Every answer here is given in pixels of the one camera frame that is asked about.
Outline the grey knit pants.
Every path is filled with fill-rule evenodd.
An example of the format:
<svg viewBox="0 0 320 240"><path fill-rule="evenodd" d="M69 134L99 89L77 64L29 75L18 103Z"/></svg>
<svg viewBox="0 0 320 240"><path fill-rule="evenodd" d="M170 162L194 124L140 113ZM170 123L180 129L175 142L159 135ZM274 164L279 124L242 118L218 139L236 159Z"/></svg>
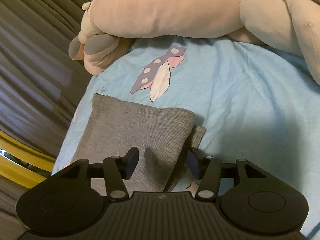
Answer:
<svg viewBox="0 0 320 240"><path fill-rule="evenodd" d="M170 192L187 170L187 149L199 147L206 132L194 121L195 114L187 109L156 108L95 94L72 161L100 163L137 147L138 164L124 182L128 193Z"/></svg>

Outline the light blue printed bedsheet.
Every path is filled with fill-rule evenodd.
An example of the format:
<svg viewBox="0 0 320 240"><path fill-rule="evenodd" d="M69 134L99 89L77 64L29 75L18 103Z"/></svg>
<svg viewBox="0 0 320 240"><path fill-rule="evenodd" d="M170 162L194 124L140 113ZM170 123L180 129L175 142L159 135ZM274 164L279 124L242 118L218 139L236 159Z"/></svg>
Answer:
<svg viewBox="0 0 320 240"><path fill-rule="evenodd" d="M131 94L144 67L172 45L186 52L171 70L167 92L155 102L147 89ZM96 93L194 112L195 122L206 128L201 151L229 163L247 159L300 191L309 204L302 234L319 239L319 86L302 58L228 38L139 39L89 82L54 172L75 154Z"/></svg>

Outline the yellow curtain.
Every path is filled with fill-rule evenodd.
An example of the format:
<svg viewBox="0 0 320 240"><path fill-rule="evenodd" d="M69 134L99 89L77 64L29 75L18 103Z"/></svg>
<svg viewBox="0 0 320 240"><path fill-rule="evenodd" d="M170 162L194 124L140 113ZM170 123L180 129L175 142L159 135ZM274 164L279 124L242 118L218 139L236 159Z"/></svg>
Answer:
<svg viewBox="0 0 320 240"><path fill-rule="evenodd" d="M53 170L54 158L24 145L3 131L1 131L1 151L7 152L10 156L22 162L18 164L1 154L1 176L28 189L43 182L46 177L23 167L24 164L34 166L48 173Z"/></svg>

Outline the grey curtain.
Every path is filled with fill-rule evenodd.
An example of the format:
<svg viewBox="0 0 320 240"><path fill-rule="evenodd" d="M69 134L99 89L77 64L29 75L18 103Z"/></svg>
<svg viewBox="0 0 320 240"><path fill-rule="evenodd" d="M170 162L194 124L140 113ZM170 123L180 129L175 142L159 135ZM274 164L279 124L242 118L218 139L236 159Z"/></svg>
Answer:
<svg viewBox="0 0 320 240"><path fill-rule="evenodd" d="M1 132L56 158L91 76L68 56L87 0L1 0Z"/></svg>

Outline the pink plush toy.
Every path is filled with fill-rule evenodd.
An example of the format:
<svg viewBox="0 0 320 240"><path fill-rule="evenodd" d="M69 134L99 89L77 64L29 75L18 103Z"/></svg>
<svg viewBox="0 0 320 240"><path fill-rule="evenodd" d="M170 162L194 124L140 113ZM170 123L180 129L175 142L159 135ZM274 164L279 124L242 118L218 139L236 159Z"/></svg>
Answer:
<svg viewBox="0 0 320 240"><path fill-rule="evenodd" d="M135 38L229 38L301 56L319 81L319 0L93 0L69 57L98 75Z"/></svg>

